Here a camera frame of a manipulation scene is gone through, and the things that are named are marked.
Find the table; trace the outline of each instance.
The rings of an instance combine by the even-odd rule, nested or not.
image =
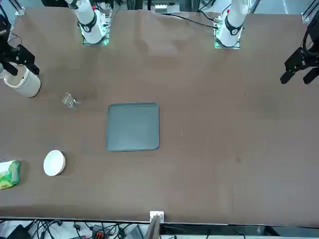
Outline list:
[[[319,83],[279,80],[307,27],[299,16],[248,15],[239,51],[147,11],[120,11],[107,47],[83,46],[75,24],[49,7],[16,21],[42,86],[27,99],[0,84],[0,159],[22,161],[0,215],[318,225]],[[106,151],[108,106],[123,102],[158,103],[158,150]],[[57,177],[42,168],[52,149],[67,159]]]

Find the robotic arm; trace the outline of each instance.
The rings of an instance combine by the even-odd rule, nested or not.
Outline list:
[[[249,12],[248,0],[232,0],[230,11],[222,15],[222,24],[217,39],[226,47],[239,41],[242,26]]]
[[[35,56],[21,44],[17,47],[8,44],[10,28],[11,24],[8,19],[0,15],[0,69],[4,68],[10,74],[16,76],[18,70],[11,65],[11,62],[14,62],[26,66],[31,72],[38,75],[39,68],[34,63]]]
[[[89,0],[65,0],[74,10],[84,38],[91,44],[98,43],[106,35],[105,14],[92,9]]]
[[[313,42],[313,46],[310,49],[306,47],[308,36]],[[285,61],[285,67],[286,72],[280,78],[282,84],[286,84],[296,72],[308,67],[314,68],[305,75],[305,84],[311,83],[319,75],[319,11],[307,27],[302,46]]]

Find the white robotic arm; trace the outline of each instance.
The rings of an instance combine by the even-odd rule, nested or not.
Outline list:
[[[106,35],[105,14],[93,10],[89,0],[65,0],[74,10],[82,31],[82,35],[91,44],[98,43]]]
[[[249,12],[248,0],[232,0],[230,11],[222,15],[222,24],[217,39],[226,47],[236,45],[242,25]]]

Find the clear glass cup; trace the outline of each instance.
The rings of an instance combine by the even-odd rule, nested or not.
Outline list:
[[[62,102],[68,107],[68,108],[75,108],[78,102],[71,96],[70,93],[66,92],[64,93]]]

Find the gray plate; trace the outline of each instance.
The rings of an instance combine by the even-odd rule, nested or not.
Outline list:
[[[160,145],[159,131],[159,106],[156,103],[110,105],[106,150],[155,150]]]

